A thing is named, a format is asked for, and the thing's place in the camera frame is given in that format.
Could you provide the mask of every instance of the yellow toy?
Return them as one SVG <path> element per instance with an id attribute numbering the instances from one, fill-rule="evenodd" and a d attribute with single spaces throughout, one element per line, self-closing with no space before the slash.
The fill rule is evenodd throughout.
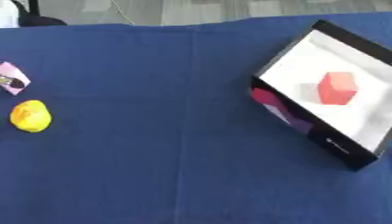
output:
<path id="1" fill-rule="evenodd" d="M 42 101 L 24 101 L 12 110 L 10 121 L 21 130 L 40 132 L 49 126 L 52 116 Z"/>

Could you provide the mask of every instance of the foam cube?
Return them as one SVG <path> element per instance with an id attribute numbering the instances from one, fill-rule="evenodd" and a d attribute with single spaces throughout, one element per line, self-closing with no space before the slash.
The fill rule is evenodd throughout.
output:
<path id="1" fill-rule="evenodd" d="M 352 73 L 330 72 L 318 84 L 320 101 L 327 105 L 346 105 L 357 91 L 358 87 Z"/>

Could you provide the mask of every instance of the black box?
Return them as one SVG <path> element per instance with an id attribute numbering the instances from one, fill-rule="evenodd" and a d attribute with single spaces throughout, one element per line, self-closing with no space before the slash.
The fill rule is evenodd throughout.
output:
<path id="1" fill-rule="evenodd" d="M 252 78 L 251 93 L 358 170 L 389 146 L 391 65 L 390 50 L 319 20 Z"/>

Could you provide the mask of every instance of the gray carpet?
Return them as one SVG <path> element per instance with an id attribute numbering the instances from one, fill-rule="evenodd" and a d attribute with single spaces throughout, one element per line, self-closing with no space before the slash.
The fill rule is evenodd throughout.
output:
<path id="1" fill-rule="evenodd" d="M 392 0 L 39 0 L 69 24 L 190 25 L 249 17 L 392 11 Z"/>

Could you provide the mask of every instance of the chair leg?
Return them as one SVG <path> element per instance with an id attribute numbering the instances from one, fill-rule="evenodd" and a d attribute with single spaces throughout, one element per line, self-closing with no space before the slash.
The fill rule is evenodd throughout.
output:
<path id="1" fill-rule="evenodd" d="M 30 13 L 39 16 L 39 0 L 29 0 Z"/>

